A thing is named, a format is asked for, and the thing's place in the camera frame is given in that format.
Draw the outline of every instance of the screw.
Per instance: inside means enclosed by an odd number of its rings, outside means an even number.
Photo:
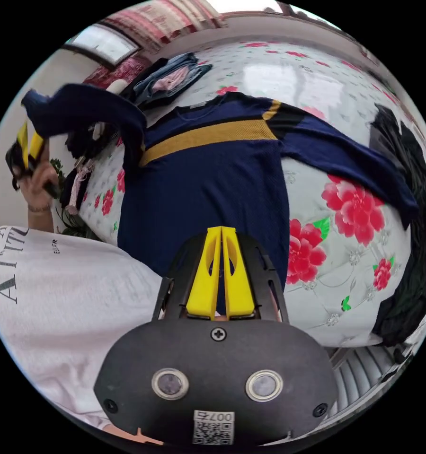
[[[107,409],[107,411],[109,413],[117,413],[118,412],[117,404],[111,399],[106,399],[104,401],[104,406],[106,407],[106,409]]]
[[[315,418],[320,418],[327,412],[327,409],[328,409],[328,405],[326,403],[321,403],[314,409],[314,411],[312,412],[312,415]]]
[[[223,341],[227,336],[226,330],[223,328],[215,328],[211,332],[211,337],[216,342]]]

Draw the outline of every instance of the hand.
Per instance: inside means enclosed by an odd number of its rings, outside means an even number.
[[[19,178],[20,170],[16,167],[13,168],[13,173],[19,183],[20,191],[30,207],[42,210],[52,204],[52,196],[43,189],[48,181],[58,186],[57,172],[49,162],[49,141],[45,142],[40,162],[31,177]]]

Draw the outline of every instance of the floral bedsheet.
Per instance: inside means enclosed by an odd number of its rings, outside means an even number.
[[[354,65],[281,38],[205,45],[199,64],[213,69],[168,107],[147,115],[149,125],[175,106],[208,101],[227,91],[278,98],[369,143],[374,102],[407,121],[398,100]],[[80,216],[103,241],[117,244],[125,191],[124,146],[99,157]],[[394,293],[410,255],[410,229],[399,214],[352,183],[289,158],[282,160],[291,213],[284,297],[292,325],[325,347],[380,341],[371,334],[381,301]]]

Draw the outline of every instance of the window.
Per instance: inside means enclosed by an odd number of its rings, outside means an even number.
[[[341,30],[339,27],[336,27],[336,25],[332,24],[331,22],[328,22],[327,20],[325,19],[322,19],[321,17],[313,14],[313,13],[310,13],[309,11],[306,11],[305,9],[301,9],[301,8],[298,8],[297,6],[294,6],[294,5],[290,5],[291,8],[293,9],[293,12],[296,14],[296,13],[304,13],[306,14],[310,19],[315,19],[315,20],[318,20],[320,22],[325,22],[326,24],[338,29],[338,30]]]
[[[108,66],[115,67],[140,47],[126,36],[106,26],[94,24],[69,39],[67,49],[84,53]]]
[[[263,11],[271,8],[275,13],[282,13],[276,0],[208,0],[208,3],[220,14],[238,11]]]

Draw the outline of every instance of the wall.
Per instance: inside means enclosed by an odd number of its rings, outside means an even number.
[[[291,40],[299,41],[301,44],[314,43],[316,47],[329,53],[334,53],[338,57],[347,59],[356,65],[369,68],[386,79],[398,98],[413,115],[426,138],[426,123],[402,85],[384,65],[375,66],[365,58],[360,53],[355,41],[319,25],[292,17],[264,16],[262,14],[247,17],[237,15],[229,17],[227,22],[229,24],[228,28],[203,30],[183,36],[165,46],[157,55],[146,54],[146,56],[151,61],[156,61],[160,57],[170,58],[211,41],[246,36],[284,36]]]
[[[0,226],[27,225],[27,205],[19,192],[15,192],[11,173],[5,162],[5,153],[16,140],[16,133],[25,121],[25,110],[20,105],[22,96],[31,88],[43,95],[53,95],[65,83],[82,82],[98,64],[80,54],[58,50],[44,62],[25,83],[5,113],[0,123]],[[50,140],[51,157],[60,159],[65,174],[73,168],[73,159],[65,147],[66,136]],[[58,216],[54,215],[56,224]]]

